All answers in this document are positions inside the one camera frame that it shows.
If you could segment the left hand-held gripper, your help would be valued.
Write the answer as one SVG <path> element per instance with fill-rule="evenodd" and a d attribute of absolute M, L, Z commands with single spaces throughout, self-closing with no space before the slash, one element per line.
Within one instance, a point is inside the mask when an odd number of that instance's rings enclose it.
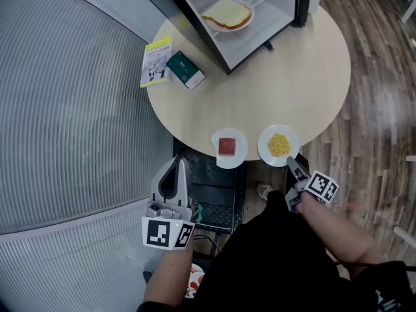
<path fill-rule="evenodd" d="M 177 157 L 176 161 L 174 157 L 160 168 L 151 181 L 152 202 L 142 217 L 144 246 L 162 250 L 187 248 L 195 223 L 192 209 L 180 206 L 189 205 L 189 190 L 190 167 L 186 158 Z M 175 196 L 179 206 L 166 203 Z"/>

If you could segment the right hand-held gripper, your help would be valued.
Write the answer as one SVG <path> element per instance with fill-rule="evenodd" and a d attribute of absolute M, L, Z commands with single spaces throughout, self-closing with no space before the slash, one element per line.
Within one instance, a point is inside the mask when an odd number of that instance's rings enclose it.
<path fill-rule="evenodd" d="M 293 157 L 287 157 L 287 165 L 296 179 L 296 183 L 285 195 L 290 212 L 296 212 L 296 205 L 301 201 L 301 194 L 309 192 L 320 203 L 331 203 L 339 189 L 338 184 L 322 172 L 315 170 L 312 175 Z"/>

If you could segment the black mini fridge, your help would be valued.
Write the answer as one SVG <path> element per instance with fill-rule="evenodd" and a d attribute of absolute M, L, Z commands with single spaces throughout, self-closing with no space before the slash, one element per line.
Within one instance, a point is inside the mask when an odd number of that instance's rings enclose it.
<path fill-rule="evenodd" d="M 195 46 L 205 45 L 230 74 L 287 27 L 303 27 L 310 0 L 167 0 L 170 21 Z"/>

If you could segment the person's right forearm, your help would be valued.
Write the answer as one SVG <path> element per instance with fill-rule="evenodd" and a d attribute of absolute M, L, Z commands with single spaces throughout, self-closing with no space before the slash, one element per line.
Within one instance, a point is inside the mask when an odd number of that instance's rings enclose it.
<path fill-rule="evenodd" d="M 303 192 L 296 210 L 350 277 L 356 277 L 367 265 L 386 262 L 380 247 L 366 230 L 334 213 L 314 195 Z"/>

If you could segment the person's left forearm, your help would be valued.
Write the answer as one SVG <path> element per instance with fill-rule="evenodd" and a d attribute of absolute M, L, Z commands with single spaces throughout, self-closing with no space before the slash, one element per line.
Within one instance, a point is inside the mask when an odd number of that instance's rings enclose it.
<path fill-rule="evenodd" d="M 177 307 L 185 298 L 189 283 L 193 248 L 165 250 L 144 293 L 144 302 Z"/>

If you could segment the person's light shoe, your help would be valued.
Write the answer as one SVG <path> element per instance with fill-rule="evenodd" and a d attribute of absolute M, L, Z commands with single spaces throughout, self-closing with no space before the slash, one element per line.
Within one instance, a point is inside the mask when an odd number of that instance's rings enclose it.
<path fill-rule="evenodd" d="M 257 185 L 257 193 L 263 200 L 268 200 L 268 194 L 272 192 L 274 189 L 266 184 L 266 183 L 260 183 Z"/>

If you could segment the black utility cart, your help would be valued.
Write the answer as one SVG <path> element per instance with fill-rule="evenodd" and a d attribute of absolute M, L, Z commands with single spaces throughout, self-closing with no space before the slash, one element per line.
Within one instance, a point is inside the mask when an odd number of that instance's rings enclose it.
<path fill-rule="evenodd" d="M 246 163 L 234 169 L 222 169 L 214 157 L 200 153 L 179 141 L 173 141 L 173 154 L 182 155 L 191 171 L 191 197 L 203 206 L 203 218 L 197 223 L 195 249 L 216 255 L 225 240 L 242 224 L 246 194 Z"/>

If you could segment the person's black clothing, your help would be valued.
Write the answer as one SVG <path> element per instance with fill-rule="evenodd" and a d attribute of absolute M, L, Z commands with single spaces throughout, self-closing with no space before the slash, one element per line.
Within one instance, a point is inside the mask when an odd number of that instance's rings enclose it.
<path fill-rule="evenodd" d="M 193 299 L 143 301 L 137 312 L 416 312 L 405 263 L 367 265 L 352 278 L 281 192 L 266 202 L 230 236 Z"/>

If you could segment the dark green box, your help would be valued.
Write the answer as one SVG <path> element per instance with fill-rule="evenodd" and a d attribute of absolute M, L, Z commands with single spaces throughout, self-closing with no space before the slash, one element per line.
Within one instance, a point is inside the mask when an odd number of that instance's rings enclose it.
<path fill-rule="evenodd" d="M 205 75 L 199 67 L 181 51 L 173 54 L 166 65 L 189 90 L 194 90 L 205 79 Z"/>

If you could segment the white and yellow booklet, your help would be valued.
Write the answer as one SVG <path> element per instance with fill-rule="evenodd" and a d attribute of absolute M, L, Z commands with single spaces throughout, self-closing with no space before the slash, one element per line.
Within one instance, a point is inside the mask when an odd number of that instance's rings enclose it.
<path fill-rule="evenodd" d="M 170 70 L 166 63 L 171 57 L 171 36 L 164 37 L 161 40 L 148 44 L 144 50 L 140 87 L 147 88 L 167 81 Z"/>

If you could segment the white metal frame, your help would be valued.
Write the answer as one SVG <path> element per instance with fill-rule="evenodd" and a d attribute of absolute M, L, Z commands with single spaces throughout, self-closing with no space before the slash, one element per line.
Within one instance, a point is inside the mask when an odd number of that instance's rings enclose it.
<path fill-rule="evenodd" d="M 416 250 L 416 238 L 412 237 L 409 233 L 404 231 L 401 227 L 395 226 L 393 228 L 393 232 L 404 240 L 407 244 L 409 244 L 412 248 Z"/>

